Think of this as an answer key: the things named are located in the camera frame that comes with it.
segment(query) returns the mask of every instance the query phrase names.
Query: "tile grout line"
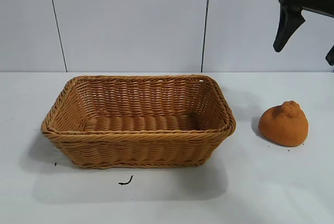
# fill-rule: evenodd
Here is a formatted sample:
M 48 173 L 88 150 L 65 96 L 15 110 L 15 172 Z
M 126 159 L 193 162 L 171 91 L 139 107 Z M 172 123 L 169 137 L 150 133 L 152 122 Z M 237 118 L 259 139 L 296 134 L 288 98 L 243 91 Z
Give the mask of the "tile grout line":
M 54 7 L 54 2 L 53 0 L 51 0 L 52 2 L 52 7 L 53 7 L 53 13 L 54 13 L 54 18 L 56 20 L 56 25 L 57 25 L 57 31 L 58 31 L 58 37 L 59 37 L 59 42 L 61 45 L 61 49 L 62 49 L 62 55 L 63 55 L 63 60 L 64 60 L 64 66 L 65 66 L 65 70 L 67 72 L 67 66 L 66 66 L 66 61 L 65 61 L 65 54 L 64 54 L 64 49 L 63 49 L 63 44 L 62 44 L 62 38 L 61 38 L 61 33 L 59 31 L 59 26 L 58 26 L 58 19 L 57 19 L 57 13 L 56 13 L 56 9 Z
M 206 6 L 206 10 L 205 10 L 203 48 L 202 48 L 202 63 L 201 63 L 201 66 L 200 66 L 200 72 L 201 73 L 203 73 L 203 62 L 204 62 L 204 51 L 205 51 L 205 39 L 206 39 L 206 33 L 207 33 L 207 20 L 208 20 L 209 1 L 210 0 L 207 0 L 207 6 Z

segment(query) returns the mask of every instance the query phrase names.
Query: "basket bottom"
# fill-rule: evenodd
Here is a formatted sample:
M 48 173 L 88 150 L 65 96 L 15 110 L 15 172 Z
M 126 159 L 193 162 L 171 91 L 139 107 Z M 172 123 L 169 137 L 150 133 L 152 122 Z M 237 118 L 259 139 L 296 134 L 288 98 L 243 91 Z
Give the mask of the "basket bottom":
M 115 164 L 76 164 L 74 165 L 85 169 L 108 169 L 108 168 L 182 168 L 182 167 L 198 167 L 203 165 L 206 160 L 200 160 L 197 163 L 185 162 L 178 163 L 115 163 Z
M 137 117 L 94 117 L 88 119 L 84 131 L 156 131 L 200 130 L 193 115 L 158 115 Z

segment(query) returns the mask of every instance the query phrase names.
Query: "rectangular wicker basket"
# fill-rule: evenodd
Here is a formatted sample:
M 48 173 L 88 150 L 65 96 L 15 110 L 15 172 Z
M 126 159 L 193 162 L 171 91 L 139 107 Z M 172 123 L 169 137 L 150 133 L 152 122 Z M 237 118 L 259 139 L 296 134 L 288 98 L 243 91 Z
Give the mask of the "rectangular wicker basket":
M 236 127 L 207 76 L 80 76 L 41 131 L 82 168 L 198 166 Z

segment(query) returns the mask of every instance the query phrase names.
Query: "orange foam toy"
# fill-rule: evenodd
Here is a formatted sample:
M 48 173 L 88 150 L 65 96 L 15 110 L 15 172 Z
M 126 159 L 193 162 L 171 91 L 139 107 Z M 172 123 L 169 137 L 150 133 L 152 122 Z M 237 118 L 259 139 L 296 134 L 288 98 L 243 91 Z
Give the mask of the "orange foam toy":
M 296 147 L 305 141 L 308 121 L 298 103 L 286 101 L 268 109 L 259 121 L 262 135 L 286 147 Z

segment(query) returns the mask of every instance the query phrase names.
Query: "white table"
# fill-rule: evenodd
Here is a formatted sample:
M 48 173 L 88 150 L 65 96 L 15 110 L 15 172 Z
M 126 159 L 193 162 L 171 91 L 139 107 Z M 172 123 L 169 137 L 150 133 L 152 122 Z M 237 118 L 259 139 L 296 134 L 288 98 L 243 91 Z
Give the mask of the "white table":
M 334 74 L 207 74 L 236 132 L 202 167 L 152 170 L 80 170 L 41 135 L 77 75 L 0 73 L 0 223 L 334 223 Z M 256 135 L 261 114 L 286 100 L 309 120 L 296 148 Z

